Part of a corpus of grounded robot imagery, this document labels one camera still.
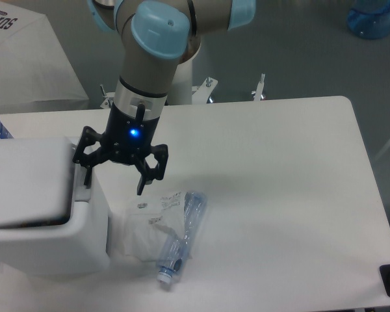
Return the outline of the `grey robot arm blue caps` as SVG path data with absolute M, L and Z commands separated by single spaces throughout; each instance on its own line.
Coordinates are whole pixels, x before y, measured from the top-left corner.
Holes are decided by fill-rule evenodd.
M 140 172 L 137 194 L 162 180 L 168 147 L 153 146 L 177 67 L 192 39 L 249 24 L 255 1 L 89 1 L 96 24 L 119 34 L 123 67 L 103 133 L 83 129 L 73 161 L 89 186 L 95 166 L 112 161 Z

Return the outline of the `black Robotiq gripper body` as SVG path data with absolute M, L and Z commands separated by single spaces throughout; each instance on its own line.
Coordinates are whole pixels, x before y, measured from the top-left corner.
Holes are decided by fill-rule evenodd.
M 159 117 L 152 120 L 138 119 L 123 113 L 113 105 L 100 145 L 103 151 L 118 150 L 120 156 L 126 158 L 121 163 L 132 164 L 132 155 L 143 162 L 151 153 L 151 141 L 158 123 Z

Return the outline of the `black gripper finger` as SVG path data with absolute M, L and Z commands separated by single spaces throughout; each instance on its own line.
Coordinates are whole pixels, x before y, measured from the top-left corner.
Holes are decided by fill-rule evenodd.
M 146 161 L 150 155 L 154 156 L 157 164 L 151 168 Z M 163 180 L 168 162 L 168 146 L 166 144 L 159 144 L 156 146 L 148 146 L 145 148 L 138 148 L 131 156 L 132 163 L 140 173 L 140 180 L 138 182 L 136 193 L 141 195 L 146 185 L 152 184 L 154 180 Z
M 94 146 L 97 142 L 100 147 L 91 153 L 86 153 L 85 149 Z M 86 169 L 84 177 L 84 186 L 90 186 L 92 182 L 92 170 L 95 166 L 109 160 L 110 151 L 107 147 L 105 134 L 97 133 L 90 126 L 85 126 L 77 143 L 72 161 L 80 164 Z

